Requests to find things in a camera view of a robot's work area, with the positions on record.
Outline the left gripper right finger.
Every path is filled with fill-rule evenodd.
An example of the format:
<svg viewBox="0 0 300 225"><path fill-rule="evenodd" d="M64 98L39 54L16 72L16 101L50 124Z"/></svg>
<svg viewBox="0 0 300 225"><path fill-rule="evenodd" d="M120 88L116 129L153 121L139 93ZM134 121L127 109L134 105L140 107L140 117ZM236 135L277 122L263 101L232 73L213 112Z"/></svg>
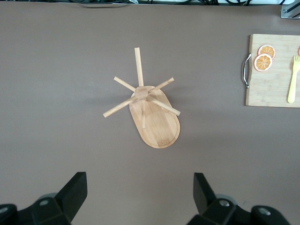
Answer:
<svg viewBox="0 0 300 225"><path fill-rule="evenodd" d="M245 211L233 201L217 197L203 173L194 173L193 198L198 214L189 225L289 225L281 212L257 205Z"/></svg>

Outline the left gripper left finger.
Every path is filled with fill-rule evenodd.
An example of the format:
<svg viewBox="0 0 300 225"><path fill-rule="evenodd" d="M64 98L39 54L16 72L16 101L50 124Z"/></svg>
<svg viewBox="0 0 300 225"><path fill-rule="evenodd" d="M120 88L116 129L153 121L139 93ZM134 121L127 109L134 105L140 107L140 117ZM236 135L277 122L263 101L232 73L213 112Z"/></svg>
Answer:
<svg viewBox="0 0 300 225"><path fill-rule="evenodd" d="M70 225L88 194L87 175L77 172L58 192L41 196L18 210L14 204L0 206L2 225Z"/></svg>

